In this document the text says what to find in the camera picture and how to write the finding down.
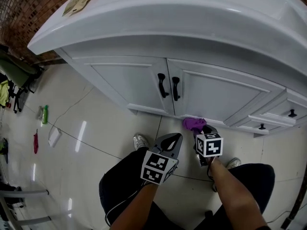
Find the white sneaker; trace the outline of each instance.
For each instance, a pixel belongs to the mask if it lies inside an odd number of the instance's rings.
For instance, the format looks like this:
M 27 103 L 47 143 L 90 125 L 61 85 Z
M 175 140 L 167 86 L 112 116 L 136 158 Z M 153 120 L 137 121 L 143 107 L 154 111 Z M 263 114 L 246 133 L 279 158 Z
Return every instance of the white sneaker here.
M 241 164 L 242 162 L 240 159 L 234 158 L 227 164 L 226 169 L 230 170 L 230 169 L 240 166 Z
M 133 137 L 133 144 L 134 144 L 134 149 L 139 149 L 142 147 L 147 147 L 149 148 L 149 143 L 147 141 L 147 139 L 140 135 L 140 134 L 135 134 Z

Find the green bottle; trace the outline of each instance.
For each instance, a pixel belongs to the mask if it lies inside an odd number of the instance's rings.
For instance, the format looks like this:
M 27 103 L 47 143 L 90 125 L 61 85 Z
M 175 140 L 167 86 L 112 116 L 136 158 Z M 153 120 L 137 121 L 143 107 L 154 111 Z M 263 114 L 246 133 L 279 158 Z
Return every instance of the green bottle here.
M 43 111 L 43 122 L 44 125 L 48 123 L 48 106 L 45 105 L 44 111 Z

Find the brick wall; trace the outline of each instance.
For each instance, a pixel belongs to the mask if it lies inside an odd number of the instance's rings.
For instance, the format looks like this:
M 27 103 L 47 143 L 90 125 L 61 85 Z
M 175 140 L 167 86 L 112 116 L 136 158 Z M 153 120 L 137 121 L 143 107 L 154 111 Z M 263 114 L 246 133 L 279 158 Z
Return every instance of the brick wall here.
M 58 58 L 50 51 L 39 56 L 27 49 L 44 22 L 67 0 L 0 0 L 0 43 L 10 52 L 33 64 Z

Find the yellow cloth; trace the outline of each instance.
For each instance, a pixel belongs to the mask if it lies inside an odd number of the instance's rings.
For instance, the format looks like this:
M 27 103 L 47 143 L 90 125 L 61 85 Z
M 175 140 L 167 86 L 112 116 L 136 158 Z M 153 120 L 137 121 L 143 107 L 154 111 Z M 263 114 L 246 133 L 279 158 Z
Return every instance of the yellow cloth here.
M 5 106 L 9 100 L 9 81 L 0 83 L 0 104 Z

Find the person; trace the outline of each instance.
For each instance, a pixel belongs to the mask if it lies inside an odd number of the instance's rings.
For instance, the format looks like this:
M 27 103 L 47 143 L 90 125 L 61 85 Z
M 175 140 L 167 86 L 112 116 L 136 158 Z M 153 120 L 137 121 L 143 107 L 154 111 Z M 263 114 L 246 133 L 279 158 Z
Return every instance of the person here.
M 109 170 L 99 183 L 99 194 L 111 230 L 183 230 L 157 206 L 158 185 L 143 185 L 140 178 L 148 142 L 133 138 L 136 151 Z M 275 174 L 270 165 L 244 164 L 237 158 L 226 167 L 216 157 L 207 160 L 222 206 L 195 230 L 265 230 L 262 217 L 271 197 Z

